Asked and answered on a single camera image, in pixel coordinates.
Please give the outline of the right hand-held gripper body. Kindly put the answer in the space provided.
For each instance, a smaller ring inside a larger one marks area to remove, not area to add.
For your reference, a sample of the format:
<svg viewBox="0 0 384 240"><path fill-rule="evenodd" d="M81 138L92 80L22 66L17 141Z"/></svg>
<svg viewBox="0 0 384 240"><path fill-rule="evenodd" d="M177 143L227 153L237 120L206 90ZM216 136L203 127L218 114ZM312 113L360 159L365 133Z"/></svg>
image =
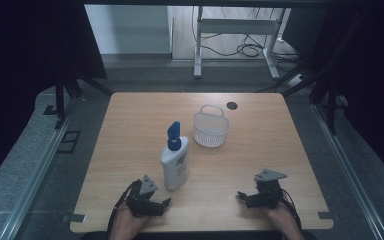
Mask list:
<svg viewBox="0 0 384 240"><path fill-rule="evenodd" d="M283 197L279 180L286 177L286 174L270 169L264 169L257 174L254 177L258 190L256 206L275 208Z"/></svg>

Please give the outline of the dark curtain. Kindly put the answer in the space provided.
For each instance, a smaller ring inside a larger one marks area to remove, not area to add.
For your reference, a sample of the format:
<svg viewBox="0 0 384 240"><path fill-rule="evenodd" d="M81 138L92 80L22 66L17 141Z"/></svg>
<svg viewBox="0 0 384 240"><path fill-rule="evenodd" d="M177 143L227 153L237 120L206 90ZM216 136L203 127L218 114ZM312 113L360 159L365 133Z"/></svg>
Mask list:
<svg viewBox="0 0 384 240"><path fill-rule="evenodd" d="M345 114L384 163L384 0L366 0L367 15L333 69Z"/></svg>
<svg viewBox="0 0 384 240"><path fill-rule="evenodd" d="M40 92L105 76L84 0L0 0L0 165Z"/></svg>

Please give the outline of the black tripod stand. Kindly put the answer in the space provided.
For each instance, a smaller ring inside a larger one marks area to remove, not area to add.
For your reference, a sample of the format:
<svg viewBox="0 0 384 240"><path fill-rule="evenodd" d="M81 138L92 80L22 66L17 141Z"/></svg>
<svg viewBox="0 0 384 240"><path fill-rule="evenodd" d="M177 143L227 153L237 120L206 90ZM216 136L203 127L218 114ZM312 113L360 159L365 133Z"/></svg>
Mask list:
<svg viewBox="0 0 384 240"><path fill-rule="evenodd" d="M312 76L302 80L298 84L283 91L281 95L287 97L299 90L315 84L308 98L311 103L319 104L324 97L327 97L326 106L326 124L333 135L336 134L335 129L335 112L337 109L337 84L333 78L333 70L331 67L324 67Z"/></svg>
<svg viewBox="0 0 384 240"><path fill-rule="evenodd" d="M64 93L67 92L73 99L80 99L82 96L82 90L78 83L79 80L89 84L106 95L113 94L109 88L87 76L58 77L55 82L56 116L58 118L55 126L56 129L60 129L66 119Z"/></svg>

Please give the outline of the white pump bottle blue cap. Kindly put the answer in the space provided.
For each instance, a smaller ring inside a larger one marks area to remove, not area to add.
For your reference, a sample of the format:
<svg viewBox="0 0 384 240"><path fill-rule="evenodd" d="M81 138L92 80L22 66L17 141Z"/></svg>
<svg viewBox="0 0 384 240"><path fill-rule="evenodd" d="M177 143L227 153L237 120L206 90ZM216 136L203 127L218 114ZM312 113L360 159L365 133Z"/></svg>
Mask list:
<svg viewBox="0 0 384 240"><path fill-rule="evenodd" d="M175 121L167 130L167 143L161 153L165 188L174 191L189 177L189 139L181 135L181 124Z"/></svg>

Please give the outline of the white metal desk frame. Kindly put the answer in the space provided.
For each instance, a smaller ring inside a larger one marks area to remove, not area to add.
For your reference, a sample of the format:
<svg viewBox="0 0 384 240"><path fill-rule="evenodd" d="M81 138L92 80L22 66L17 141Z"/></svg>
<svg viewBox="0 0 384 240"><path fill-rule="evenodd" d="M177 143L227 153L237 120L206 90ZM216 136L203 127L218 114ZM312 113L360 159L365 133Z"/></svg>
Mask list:
<svg viewBox="0 0 384 240"><path fill-rule="evenodd" d="M286 13L286 8L272 8L276 17L269 18L204 18L204 7L197 7L195 51L194 51L194 77L202 76L202 35L203 34L231 34L231 35L263 35L266 37L266 45L262 49L264 60L271 77L279 79L278 69L273 61L273 49L278 40L280 29Z"/></svg>

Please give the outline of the white plastic mesh basket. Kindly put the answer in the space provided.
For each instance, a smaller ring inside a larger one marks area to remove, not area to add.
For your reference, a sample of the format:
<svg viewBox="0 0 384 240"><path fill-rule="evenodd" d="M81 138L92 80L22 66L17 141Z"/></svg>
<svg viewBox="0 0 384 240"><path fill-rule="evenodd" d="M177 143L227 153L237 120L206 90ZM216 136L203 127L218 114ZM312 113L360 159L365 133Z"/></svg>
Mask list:
<svg viewBox="0 0 384 240"><path fill-rule="evenodd" d="M219 106L203 105L193 116L194 140L203 147L220 147L224 144L229 130L230 121Z"/></svg>

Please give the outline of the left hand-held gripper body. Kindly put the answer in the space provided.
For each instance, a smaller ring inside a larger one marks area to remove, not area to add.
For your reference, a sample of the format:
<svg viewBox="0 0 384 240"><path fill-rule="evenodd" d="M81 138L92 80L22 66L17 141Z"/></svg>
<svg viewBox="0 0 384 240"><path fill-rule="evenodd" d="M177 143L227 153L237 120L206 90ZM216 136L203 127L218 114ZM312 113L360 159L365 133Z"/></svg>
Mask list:
<svg viewBox="0 0 384 240"><path fill-rule="evenodd" d="M144 175L142 179L131 184L126 204L135 217L148 216L147 210L163 209L157 208L156 202L151 201L151 197L157 189L158 187L148 175Z"/></svg>

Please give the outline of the aluminium floor rail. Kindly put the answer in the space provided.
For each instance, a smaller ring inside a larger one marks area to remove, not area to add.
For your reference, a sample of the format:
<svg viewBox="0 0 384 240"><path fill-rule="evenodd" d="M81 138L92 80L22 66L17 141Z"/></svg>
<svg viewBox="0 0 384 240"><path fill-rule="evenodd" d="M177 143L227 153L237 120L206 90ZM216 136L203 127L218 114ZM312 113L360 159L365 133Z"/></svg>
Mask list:
<svg viewBox="0 0 384 240"><path fill-rule="evenodd" d="M76 102L69 102L66 105L65 119L61 121L59 128L57 128L47 144L44 153L41 155L38 163L36 164L27 185L21 191L13 209L11 210L3 229L0 233L0 240L14 240L17 235L22 222L32 204L34 197L41 185L41 182L49 168L49 165L56 153L58 145L66 132L68 125L72 120L73 112L76 109Z"/></svg>
<svg viewBox="0 0 384 240"><path fill-rule="evenodd" d="M311 105L313 111L317 116L323 134L325 135L329 145L331 146L338 164L343 172L343 175L364 215L376 240L384 240L384 222L376 210L373 202L369 198L366 190L364 189L360 179L358 178L347 154L345 153L337 136L333 134L328 127L323 109L318 105Z"/></svg>

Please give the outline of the person's right hand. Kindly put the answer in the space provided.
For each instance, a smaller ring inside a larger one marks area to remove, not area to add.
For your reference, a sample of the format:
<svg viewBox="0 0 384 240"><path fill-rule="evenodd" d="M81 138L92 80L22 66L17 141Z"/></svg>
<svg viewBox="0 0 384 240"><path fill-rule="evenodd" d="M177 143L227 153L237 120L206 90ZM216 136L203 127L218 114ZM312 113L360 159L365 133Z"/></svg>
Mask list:
<svg viewBox="0 0 384 240"><path fill-rule="evenodd" d="M279 202L274 209L262 208L261 211L286 240L305 240L292 213L283 202Z"/></svg>

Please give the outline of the white power strip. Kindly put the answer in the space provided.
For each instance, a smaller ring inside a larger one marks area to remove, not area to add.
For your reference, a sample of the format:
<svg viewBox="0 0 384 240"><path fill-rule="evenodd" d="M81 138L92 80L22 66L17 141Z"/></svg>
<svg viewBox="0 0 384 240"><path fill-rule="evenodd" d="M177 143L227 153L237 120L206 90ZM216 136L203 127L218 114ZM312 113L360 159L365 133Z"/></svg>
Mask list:
<svg viewBox="0 0 384 240"><path fill-rule="evenodd" d="M295 86L298 83L300 83L302 80L304 80L305 77L302 74L297 74L295 77L293 77L289 82L289 86Z"/></svg>

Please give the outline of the person's left hand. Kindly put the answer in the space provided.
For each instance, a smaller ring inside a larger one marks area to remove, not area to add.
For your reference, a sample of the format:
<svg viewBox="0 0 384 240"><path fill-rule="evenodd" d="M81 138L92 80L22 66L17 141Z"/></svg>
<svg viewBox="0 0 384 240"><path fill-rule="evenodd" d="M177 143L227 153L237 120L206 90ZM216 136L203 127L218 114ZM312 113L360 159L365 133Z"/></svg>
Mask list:
<svg viewBox="0 0 384 240"><path fill-rule="evenodd" d="M109 240L133 240L149 220L149 217L135 217L129 207L122 203L117 209Z"/></svg>

